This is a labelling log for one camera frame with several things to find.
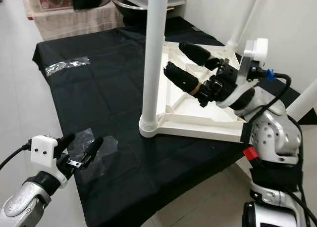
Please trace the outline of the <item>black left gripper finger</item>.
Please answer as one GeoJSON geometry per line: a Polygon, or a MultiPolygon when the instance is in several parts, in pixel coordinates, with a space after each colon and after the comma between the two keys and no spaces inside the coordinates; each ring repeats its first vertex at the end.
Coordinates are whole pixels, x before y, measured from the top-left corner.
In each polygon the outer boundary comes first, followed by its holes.
{"type": "Polygon", "coordinates": [[[91,162],[97,156],[98,150],[101,148],[104,143],[104,137],[96,138],[89,146],[86,148],[84,153],[84,167],[88,167],[91,162]]]}
{"type": "Polygon", "coordinates": [[[68,146],[75,140],[76,134],[66,134],[61,138],[56,138],[56,156],[61,156],[64,150],[67,150],[68,146]]]}

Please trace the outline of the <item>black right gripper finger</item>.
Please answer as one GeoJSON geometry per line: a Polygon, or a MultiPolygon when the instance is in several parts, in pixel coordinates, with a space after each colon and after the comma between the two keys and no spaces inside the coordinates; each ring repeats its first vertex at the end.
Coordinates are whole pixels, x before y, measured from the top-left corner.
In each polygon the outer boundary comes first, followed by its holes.
{"type": "Polygon", "coordinates": [[[182,91],[191,96],[198,96],[201,87],[199,80],[187,71],[177,67],[176,64],[167,62],[166,77],[182,91]]]}
{"type": "Polygon", "coordinates": [[[210,51],[204,49],[202,46],[190,42],[179,43],[179,50],[197,66],[206,67],[212,71],[220,66],[220,59],[212,56],[210,51]]]}

